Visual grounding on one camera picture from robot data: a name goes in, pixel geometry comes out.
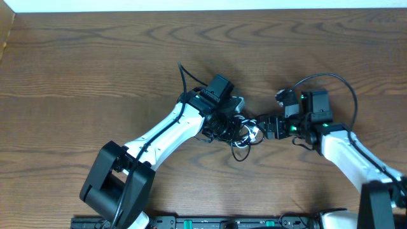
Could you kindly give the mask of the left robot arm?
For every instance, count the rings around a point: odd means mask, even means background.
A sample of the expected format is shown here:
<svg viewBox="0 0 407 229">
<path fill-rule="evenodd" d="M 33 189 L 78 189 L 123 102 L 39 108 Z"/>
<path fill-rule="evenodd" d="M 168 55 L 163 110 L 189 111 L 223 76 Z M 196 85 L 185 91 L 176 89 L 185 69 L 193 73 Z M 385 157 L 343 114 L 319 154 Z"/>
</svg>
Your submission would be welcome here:
<svg viewBox="0 0 407 229">
<path fill-rule="evenodd" d="M 144 213 L 159 166 L 199 132 L 209 139 L 234 141 L 235 115 L 244 98 L 217 74 L 205 87 L 185 90 L 159 124 L 123 146 L 113 141 L 99 151 L 80 191 L 80 199 L 110 222 L 111 228 L 146 228 Z"/>
</svg>

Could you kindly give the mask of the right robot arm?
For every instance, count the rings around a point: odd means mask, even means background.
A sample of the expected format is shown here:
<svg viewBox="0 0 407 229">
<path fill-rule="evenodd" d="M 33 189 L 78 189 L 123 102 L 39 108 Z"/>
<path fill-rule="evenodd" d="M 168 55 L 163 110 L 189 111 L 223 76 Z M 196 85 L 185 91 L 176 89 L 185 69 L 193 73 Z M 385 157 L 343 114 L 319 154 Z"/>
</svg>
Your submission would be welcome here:
<svg viewBox="0 0 407 229">
<path fill-rule="evenodd" d="M 267 139 L 303 139 L 303 147 L 335 164 L 361 194 L 359 212 L 320 212 L 310 228 L 406 228 L 393 209 L 406 207 L 406 176 L 388 167 L 365 147 L 344 123 L 333 121 L 326 90 L 291 89 L 275 96 L 282 114 L 259 117 Z"/>
</svg>

